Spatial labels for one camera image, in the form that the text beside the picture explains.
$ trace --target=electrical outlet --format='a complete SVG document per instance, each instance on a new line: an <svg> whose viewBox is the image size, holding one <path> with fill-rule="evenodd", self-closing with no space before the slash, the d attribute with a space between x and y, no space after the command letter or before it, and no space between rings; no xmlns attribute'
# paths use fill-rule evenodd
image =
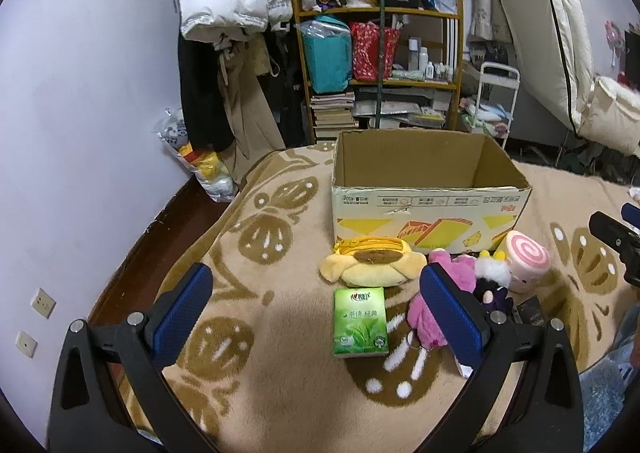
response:
<svg viewBox="0 0 640 453"><path fill-rule="evenodd" d="M15 338L15 347L30 359L33 357L33 353L36 351L37 346L38 342L24 330L21 330L18 337Z"/></svg>
<svg viewBox="0 0 640 453"><path fill-rule="evenodd" d="M38 289L36 295L31 300L31 306L45 318L49 319L49 316L53 312L53 307L56 306L56 300L44 292L44 290Z"/></svg>

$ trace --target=rug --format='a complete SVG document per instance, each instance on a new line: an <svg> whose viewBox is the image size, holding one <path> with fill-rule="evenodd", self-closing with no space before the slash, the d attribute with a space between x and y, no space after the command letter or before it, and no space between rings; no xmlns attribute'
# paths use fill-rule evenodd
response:
<svg viewBox="0 0 640 453"><path fill-rule="evenodd" d="M224 452L413 452L464 385L448 348L407 342L417 281L386 289L388 356L332 355L335 285L318 265L333 244L333 152L334 143L323 142L268 156L162 284L161 292L173 288L194 261L216 278L177 363L163 373ZM533 187L517 229L552 256L536 293L567 325L582 371L607 351L637 300L617 256L587 230L596 210L619 218L626 190L516 165ZM483 433L497 428L520 368L512 366ZM148 429L126 382L122 394L136 425Z"/></svg>

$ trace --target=cardboard box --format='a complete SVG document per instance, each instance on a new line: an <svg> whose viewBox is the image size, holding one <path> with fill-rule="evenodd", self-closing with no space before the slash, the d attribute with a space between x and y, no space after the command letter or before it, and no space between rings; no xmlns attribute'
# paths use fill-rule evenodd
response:
<svg viewBox="0 0 640 453"><path fill-rule="evenodd" d="M396 237L425 254L494 249L531 192L508 155L482 134L343 131L334 157L336 241Z"/></svg>

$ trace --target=purple plush toy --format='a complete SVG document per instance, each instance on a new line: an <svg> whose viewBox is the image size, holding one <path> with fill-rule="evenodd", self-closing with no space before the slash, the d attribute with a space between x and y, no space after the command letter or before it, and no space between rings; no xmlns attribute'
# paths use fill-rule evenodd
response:
<svg viewBox="0 0 640 453"><path fill-rule="evenodd" d="M460 289L474 291L476 271L475 258L472 256L461 255L452 260L444 249L434 249L429 254L429 263L439 263ZM406 320L416 330L420 344L427 350L446 346L447 339L419 292L409 302Z"/></svg>

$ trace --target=white fluffy plush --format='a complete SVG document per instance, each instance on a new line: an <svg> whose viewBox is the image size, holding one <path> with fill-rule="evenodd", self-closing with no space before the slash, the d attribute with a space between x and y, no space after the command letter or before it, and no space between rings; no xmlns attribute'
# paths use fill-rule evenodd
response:
<svg viewBox="0 0 640 453"><path fill-rule="evenodd" d="M480 256L476 259L476 277L495 281L500 287L509 288L511 271L509 264L501 259Z"/></svg>

